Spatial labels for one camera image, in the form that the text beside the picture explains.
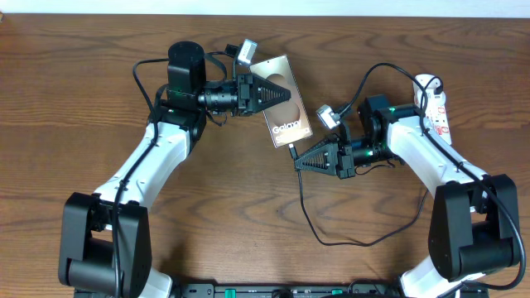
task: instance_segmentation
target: robotic arm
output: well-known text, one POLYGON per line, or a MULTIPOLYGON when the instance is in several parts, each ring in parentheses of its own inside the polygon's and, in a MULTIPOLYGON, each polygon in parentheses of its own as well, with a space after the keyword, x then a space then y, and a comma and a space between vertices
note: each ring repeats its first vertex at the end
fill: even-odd
MULTIPOLYGON (((435 97, 433 90, 427 92, 429 98, 435 97)), ((510 228, 508 218, 479 182, 462 169, 479 177, 502 200, 518 230, 515 184, 506 175, 490 176, 473 166, 436 130, 424 129, 431 124, 421 117, 418 106, 394 107, 384 95, 365 99, 358 107, 365 135, 354 140, 340 119, 341 112, 335 113, 328 106, 317 112, 328 128, 338 126, 340 134, 325 137, 295 157, 298 171, 315 171, 344 179, 355 176, 356 166, 395 158, 406 162, 435 198, 428 240, 430 256, 402 275, 405 296, 438 297, 461 288, 462 281, 474 280, 521 261, 523 252, 517 243, 518 235, 510 228), (485 221, 471 223, 470 211, 487 214, 485 221)))
POLYGON ((92 195, 73 193, 65 204, 59 263, 62 284, 115 295, 113 261, 117 258, 121 262, 119 295, 169 296, 171 278, 151 268, 147 219, 162 186, 199 141, 210 112, 250 116, 291 97, 288 89, 255 74, 237 74, 236 64, 248 65, 255 48, 254 42, 246 40, 241 46, 228 45, 224 52, 208 54, 190 41, 178 42, 169 49, 169 84, 159 89, 151 123, 136 150, 92 195), (226 68, 213 54, 234 58, 232 79, 226 79, 226 68), (206 81, 205 60, 224 72, 222 80, 206 81), (164 89, 167 100, 160 99, 164 89), (118 226, 114 227, 113 216, 118 211, 118 226), (116 230, 118 253, 114 251, 115 243, 92 237, 92 232, 105 228, 116 230))
MULTIPOLYGON (((96 297, 92 296, 94 293, 103 293, 101 297, 115 295, 116 285, 120 296, 155 298, 180 297, 181 290, 188 288, 189 298, 210 294, 214 298, 235 297, 239 290, 248 298, 262 297, 263 293, 272 293, 272 297, 281 293, 278 294, 281 298, 323 297, 329 295, 326 293, 350 291, 350 287, 333 290, 292 287, 277 292, 271 287, 255 290, 176 286, 169 276, 151 266, 149 209, 169 175, 200 140, 206 118, 211 118, 210 112, 249 116, 291 97, 288 89, 255 74, 237 73, 236 65, 248 65, 256 46, 246 40, 240 46, 228 45, 224 52, 204 53, 199 45, 183 41, 170 48, 166 59, 169 84, 158 90, 150 123, 134 153, 93 194, 73 193, 65 204, 59 261, 62 284, 80 290, 76 291, 79 296, 86 291, 86 297, 96 297), (226 68, 213 57, 220 54, 234 58, 231 79, 226 79, 226 68), (222 80, 206 80, 206 60, 224 72, 222 80), (164 90, 167 100, 161 99, 164 90), (118 250, 116 242, 92 237, 93 232, 104 229, 113 230, 119 242, 118 250), (115 266, 117 260, 121 262, 119 271, 115 266)), ((295 168, 344 179, 355 176, 356 166, 395 158, 415 171, 435 197, 435 204, 428 242, 430 256, 402 275, 401 288, 406 296, 443 295, 462 286, 462 281, 524 262, 524 251, 519 249, 523 247, 522 242, 518 246, 516 241, 516 188, 506 175, 489 176, 466 161, 434 131, 424 129, 429 123, 425 121, 421 125, 422 110, 416 105, 393 107, 382 95, 366 99, 358 107, 365 134, 357 139, 351 138, 349 128, 342 121, 349 110, 344 108, 334 113, 324 106, 317 111, 328 128, 338 126, 340 133, 329 135, 296 156, 295 168), (491 196, 464 169, 479 177, 480 183, 502 199, 515 230, 491 196), (471 223, 470 211, 487 214, 486 220, 471 223)), ((367 293, 380 294, 379 286, 374 287, 367 293)), ((399 294, 391 289, 384 292, 399 294)))

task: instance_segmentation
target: white power strip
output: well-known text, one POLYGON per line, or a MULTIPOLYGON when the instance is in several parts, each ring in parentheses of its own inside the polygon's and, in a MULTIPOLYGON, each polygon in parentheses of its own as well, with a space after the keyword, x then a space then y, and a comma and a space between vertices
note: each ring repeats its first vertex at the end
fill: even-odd
MULTIPOLYGON (((434 77, 432 74, 419 74, 416 76, 416 79, 423 87, 425 87, 432 77, 434 77)), ((427 97, 429 98, 425 116, 431 122, 432 127, 438 135, 450 145, 451 133, 449 132, 449 122, 447 121, 446 93, 442 92, 441 94, 434 94, 434 90, 436 87, 440 86, 440 84, 441 81, 439 79, 434 79, 425 89, 427 97)), ((414 88, 414 103, 420 107, 422 91, 415 83, 412 83, 412 87, 414 88)))

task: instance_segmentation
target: wooden table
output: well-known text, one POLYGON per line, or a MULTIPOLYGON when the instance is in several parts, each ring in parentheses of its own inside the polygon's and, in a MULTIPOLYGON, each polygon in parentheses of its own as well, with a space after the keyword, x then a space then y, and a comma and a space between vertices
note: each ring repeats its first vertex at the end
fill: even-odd
MULTIPOLYGON (((530 21, 365 17, 7 15, 0 24, 0 296, 71 296, 57 259, 64 202, 90 194, 143 135, 147 106, 133 63, 192 40, 223 50, 257 41, 255 60, 287 53, 313 124, 315 111, 350 100, 368 68, 393 62, 444 79, 455 149, 518 186, 530 243, 530 21)), ((164 65, 139 70, 153 95, 164 65)), ((209 68, 210 79, 219 72, 209 68)), ((412 101, 412 83, 375 71, 361 97, 412 101)), ((361 134, 351 119, 352 133, 361 134)), ((370 241, 408 222, 424 187, 408 166, 350 180, 305 173, 306 206, 326 239, 370 241)), ((417 224, 372 248, 321 246, 301 212, 285 147, 261 114, 207 125, 150 214, 153 266, 219 283, 348 283, 394 278, 427 255, 432 199, 417 224)), ((502 284, 516 268, 489 278, 502 284)), ((530 295, 530 278, 492 297, 530 295)))

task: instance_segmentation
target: white wall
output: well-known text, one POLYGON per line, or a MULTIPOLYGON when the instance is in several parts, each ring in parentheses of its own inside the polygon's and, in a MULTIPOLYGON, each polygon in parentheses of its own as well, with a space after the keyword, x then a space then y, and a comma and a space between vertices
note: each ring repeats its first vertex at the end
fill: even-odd
POLYGON ((0 0, 0 11, 264 16, 530 17, 530 0, 0 0))

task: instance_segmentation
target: black cable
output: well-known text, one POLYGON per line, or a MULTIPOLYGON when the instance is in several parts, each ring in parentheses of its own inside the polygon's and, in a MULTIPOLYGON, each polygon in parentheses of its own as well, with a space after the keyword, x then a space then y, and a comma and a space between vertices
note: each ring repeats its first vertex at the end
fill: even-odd
MULTIPOLYGON (((143 88, 142 83, 140 83, 140 79, 138 78, 136 69, 140 64, 145 63, 154 63, 154 62, 163 62, 168 61, 168 58, 162 58, 162 59, 152 59, 152 60, 141 60, 134 64, 132 67, 132 76, 134 77, 134 80, 136 81, 136 84, 138 85, 138 88, 143 94, 143 97, 145 98, 147 102, 147 106, 149 106, 149 110, 151 111, 151 119, 153 122, 153 129, 154 129, 154 136, 151 142, 149 143, 149 146, 147 149, 138 157, 138 159, 134 162, 134 164, 131 166, 127 174, 119 181, 119 187, 118 191, 116 191, 116 197, 114 198, 113 202, 113 217, 112 217, 112 226, 113 226, 113 249, 114 249, 114 279, 116 281, 115 287, 114 287, 114 297, 119 298, 122 295, 122 275, 121 275, 121 267, 120 267, 120 256, 119 256, 119 244, 118 244, 118 208, 119 208, 119 200, 122 196, 123 191, 125 190, 125 187, 127 186, 127 183, 129 179, 131 178, 131 175, 133 175, 133 172, 140 166, 140 163, 142 163, 143 159, 147 156, 149 151, 157 144, 158 139, 158 118, 155 108, 153 107, 151 100, 149 99, 149 96, 147 95, 146 90, 143 88)), ((164 92, 164 89, 167 87, 167 85, 163 85, 159 88, 157 91, 157 96, 155 98, 155 103, 160 102, 160 97, 162 93, 164 92)))
POLYGON ((301 205, 301 210, 304 212, 304 215, 306 216, 306 219, 307 219, 307 223, 309 224, 309 227, 311 228, 311 231, 313 231, 313 234, 315 235, 316 240, 318 240, 318 242, 320 244, 325 245, 325 246, 354 245, 354 246, 360 246, 360 247, 363 247, 363 248, 368 248, 368 247, 371 247, 371 246, 373 246, 373 245, 375 245, 377 243, 380 243, 381 241, 383 241, 384 239, 386 239, 388 237, 392 237, 393 235, 395 235, 397 233, 400 233, 400 232, 406 230, 407 228, 410 228, 420 218, 420 215, 422 214, 422 211, 423 211, 423 205, 425 204, 425 199, 427 197, 427 193, 429 192, 429 190, 425 191, 425 194, 423 195, 423 198, 422 198, 422 201, 420 203, 420 206, 418 207, 417 214, 416 214, 416 216, 414 217, 414 219, 410 223, 405 224, 401 228, 398 228, 397 230, 395 230, 395 231, 393 231, 391 233, 388 233, 388 234, 382 236, 381 238, 379 238, 379 239, 377 239, 375 241, 372 241, 371 243, 363 243, 363 242, 360 242, 360 241, 357 241, 357 240, 354 240, 354 242, 325 243, 324 241, 322 241, 320 239, 320 237, 316 233, 316 230, 313 227, 313 223, 311 223, 311 220, 309 219, 309 215, 307 214, 306 206, 304 205, 304 190, 303 190, 303 186, 302 186, 302 182, 301 182, 301 172, 300 171, 298 171, 298 184, 300 186, 300 205, 301 205))
MULTIPOLYGON (((429 81, 427 82, 427 84, 425 84, 425 87, 424 89, 426 90, 429 85, 434 82, 435 79, 439 79, 441 83, 441 86, 443 86, 443 81, 441 80, 441 78, 439 76, 433 76, 431 79, 429 79, 429 81)), ((422 94, 422 98, 420 99, 420 109, 423 109, 423 94, 422 94)))
POLYGON ((368 76, 370 75, 370 73, 372 73, 373 70, 375 70, 376 68, 378 68, 379 66, 387 66, 387 67, 391 67, 399 72, 401 72, 402 74, 404 75, 407 75, 409 76, 408 72, 406 72, 404 69, 402 69, 401 67, 399 66, 396 66, 396 65, 393 65, 392 63, 386 63, 386 62, 382 62, 382 63, 377 63, 376 65, 372 66, 368 72, 364 75, 364 78, 363 80, 361 81, 361 84, 359 85, 359 88, 357 89, 357 92, 355 93, 354 97, 352 98, 352 100, 346 104, 340 111, 339 111, 339 115, 340 117, 342 118, 343 116, 345 116, 347 113, 348 113, 348 110, 351 109, 352 105, 354 105, 355 101, 357 100, 357 98, 359 97, 359 95, 361 94, 361 90, 363 89, 364 87, 364 83, 366 83, 366 79, 368 78, 368 76))
POLYGON ((497 208, 499 209, 500 213, 506 218, 506 220, 508 221, 508 224, 510 226, 510 229, 512 230, 513 232, 513 235, 515 237, 515 240, 516 240, 516 243, 518 245, 518 248, 519 248, 519 251, 521 253, 520 255, 520 258, 521 258, 521 261, 519 263, 519 270, 518 270, 518 274, 517 276, 513 279, 512 282, 508 283, 507 285, 502 285, 502 286, 496 286, 496 285, 490 285, 490 284, 486 284, 486 283, 483 283, 483 282, 479 282, 479 281, 462 281, 462 283, 464 283, 465 285, 467 286, 482 286, 483 288, 487 288, 487 289, 491 289, 491 290, 497 290, 497 291, 505 291, 505 290, 509 290, 509 289, 513 289, 515 286, 517 286, 521 280, 523 279, 524 277, 524 271, 526 269, 526 264, 527 264, 527 258, 526 258, 526 252, 525 252, 525 249, 524 249, 524 244, 523 244, 523 239, 521 238, 521 234, 520 232, 518 231, 516 225, 515 225, 515 222, 513 221, 512 219, 512 216, 509 214, 508 210, 506 209, 506 206, 504 206, 503 202, 497 197, 497 195, 494 194, 494 192, 488 187, 486 186, 475 174, 473 174, 471 171, 469 171, 468 169, 466 169, 464 167, 464 164, 463 162, 464 161, 457 161, 451 154, 449 154, 433 137, 432 135, 428 132, 428 130, 425 128, 425 122, 424 122, 424 119, 425 119, 425 111, 426 111, 426 107, 428 105, 428 101, 429 101, 429 98, 427 97, 426 95, 426 88, 423 87, 418 81, 416 78, 414 78, 411 74, 409 74, 408 72, 406 72, 404 69, 396 66, 396 65, 393 65, 393 64, 390 64, 390 63, 377 63, 376 65, 372 66, 372 68, 370 68, 370 70, 366 73, 366 75, 364 76, 363 78, 363 81, 361 82, 358 90, 357 90, 357 93, 355 94, 354 98, 346 105, 344 106, 344 108, 342 108, 342 110, 340 111, 340 116, 342 117, 343 115, 345 115, 348 110, 351 108, 351 106, 354 104, 355 100, 359 97, 359 94, 361 92, 361 89, 363 88, 364 86, 364 83, 366 82, 366 79, 368 78, 368 76, 370 75, 370 73, 372 72, 372 70, 376 69, 377 67, 379 66, 388 66, 388 67, 391 67, 399 72, 401 72, 402 74, 404 74, 405 76, 407 76, 410 80, 412 80, 412 82, 414 82, 414 84, 416 84, 418 86, 418 88, 422 91, 422 99, 421 99, 421 103, 420 103, 420 107, 421 107, 421 114, 420 114, 420 128, 422 129, 422 133, 423 135, 425 135, 427 137, 427 139, 432 143, 432 145, 434 147, 436 147, 436 149, 438 149, 444 156, 447 157, 447 159, 449 159, 456 167, 457 169, 459 169, 459 171, 462 171, 464 172, 469 178, 471 178, 477 185, 480 186, 480 188, 482 188, 483 191, 486 192, 486 194, 488 195, 488 197, 494 202, 495 205, 497 205, 497 208))
POLYGON ((225 51, 221 51, 221 50, 210 52, 208 54, 210 54, 210 55, 226 55, 226 56, 228 56, 230 58, 234 58, 234 55, 231 55, 231 54, 229 54, 229 53, 227 53, 225 51))
POLYGON ((375 165, 375 166, 372 166, 372 167, 369 168, 367 171, 362 172, 362 173, 357 172, 357 169, 360 168, 360 167, 363 167, 363 166, 356 166, 356 167, 354 168, 354 172, 355 172, 356 175, 366 175, 366 174, 368 174, 371 170, 373 170, 373 169, 377 169, 377 168, 379 168, 379 167, 387 167, 387 168, 390 168, 390 169, 393 169, 393 168, 396 167, 392 162, 390 162, 390 160, 387 160, 387 163, 388 163, 387 165, 381 164, 381 165, 375 165))
POLYGON ((458 285, 456 285, 454 288, 452 288, 452 289, 448 290, 447 292, 439 295, 437 298, 449 298, 449 297, 453 296, 455 294, 455 292, 457 292, 458 290, 460 290, 463 287, 464 287, 464 283, 461 282, 458 285))
POLYGON ((373 288, 380 294, 382 295, 383 293, 381 293, 381 291, 378 289, 378 287, 375 285, 375 282, 372 281, 372 280, 369 280, 367 278, 359 278, 359 279, 356 279, 354 281, 352 281, 349 286, 348 286, 348 290, 346 291, 347 293, 349 293, 349 290, 351 289, 351 291, 353 292, 354 291, 354 288, 353 286, 359 284, 360 282, 362 281, 367 281, 368 283, 364 283, 365 285, 368 284, 368 285, 372 285, 373 288))
POLYGON ((218 127, 223 127, 226 124, 226 121, 228 120, 228 116, 226 115, 226 113, 222 112, 222 114, 224 115, 224 121, 219 122, 214 119, 214 116, 212 116, 212 114, 209 111, 206 111, 206 117, 208 118, 208 120, 210 120, 212 123, 214 123, 218 127))

